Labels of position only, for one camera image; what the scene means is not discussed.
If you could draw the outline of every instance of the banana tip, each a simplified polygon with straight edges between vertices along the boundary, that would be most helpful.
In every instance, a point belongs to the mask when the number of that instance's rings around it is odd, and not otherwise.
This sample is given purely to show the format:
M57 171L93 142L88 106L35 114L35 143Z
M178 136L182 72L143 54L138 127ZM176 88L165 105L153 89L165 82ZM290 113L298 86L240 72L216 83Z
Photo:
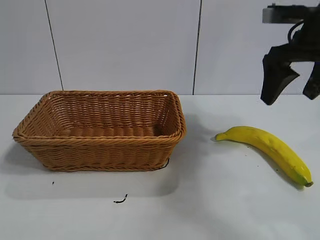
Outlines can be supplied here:
M307 183L306 185L304 185L304 186L307 187L307 188L309 188L309 187L311 187L313 184L314 184L314 182L311 181L311 182L308 182L308 183Z
M225 134L224 133L218 133L217 135L215 135L214 139L216 141L222 141L222 140L225 140Z

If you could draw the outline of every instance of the table surface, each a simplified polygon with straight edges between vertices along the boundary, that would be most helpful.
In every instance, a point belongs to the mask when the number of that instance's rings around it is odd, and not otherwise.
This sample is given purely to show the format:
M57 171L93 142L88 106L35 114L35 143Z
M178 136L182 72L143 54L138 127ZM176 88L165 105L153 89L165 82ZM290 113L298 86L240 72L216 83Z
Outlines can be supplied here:
M187 136L169 165L130 173L46 170L11 137L39 99L0 95L0 239L320 239L318 99L266 106L255 95L182 95ZM260 152L211 140L242 125L284 140L314 185L301 190Z

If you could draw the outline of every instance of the basket rim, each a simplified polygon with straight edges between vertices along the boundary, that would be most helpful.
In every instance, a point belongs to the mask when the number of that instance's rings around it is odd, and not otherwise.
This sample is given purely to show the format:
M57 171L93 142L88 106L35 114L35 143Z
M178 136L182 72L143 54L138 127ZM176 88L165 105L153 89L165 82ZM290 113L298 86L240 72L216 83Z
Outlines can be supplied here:
M36 115L40 110L41 106L55 94L66 94L66 95L83 95L83 94L97 94L97 95L151 95L151 94L165 94L171 95L174 98L174 108L177 109L177 120L179 126L176 132L171 135L160 135L160 136L34 136L25 135L22 133L27 127L29 122L32 121L33 116ZM24 143L26 145L68 145L68 144L83 144L86 145L88 141L91 144L166 144L166 143L177 143L186 135L186 122L184 114L182 112L181 103L177 94L169 90L135 90L135 91L85 91L85 90L57 90L50 91L43 95L37 104L29 111L29 113L23 118L23 120L14 129L12 136L15 141Z

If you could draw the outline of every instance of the wicker basket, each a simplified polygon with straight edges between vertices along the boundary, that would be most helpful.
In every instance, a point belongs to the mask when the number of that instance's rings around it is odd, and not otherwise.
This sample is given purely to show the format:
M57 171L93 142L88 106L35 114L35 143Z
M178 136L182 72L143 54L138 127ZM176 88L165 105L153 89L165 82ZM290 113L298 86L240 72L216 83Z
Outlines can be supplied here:
M171 91L52 91L13 138L53 171L153 171L185 134Z

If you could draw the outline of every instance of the banana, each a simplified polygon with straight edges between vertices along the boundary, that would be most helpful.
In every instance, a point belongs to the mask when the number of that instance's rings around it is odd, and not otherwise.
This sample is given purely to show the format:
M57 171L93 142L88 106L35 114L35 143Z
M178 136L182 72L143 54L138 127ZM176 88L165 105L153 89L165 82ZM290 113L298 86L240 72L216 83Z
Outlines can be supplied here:
M301 158L283 141L264 130L250 126L235 126L215 136L216 141L231 140L252 145L270 156L297 184L311 187L311 173Z

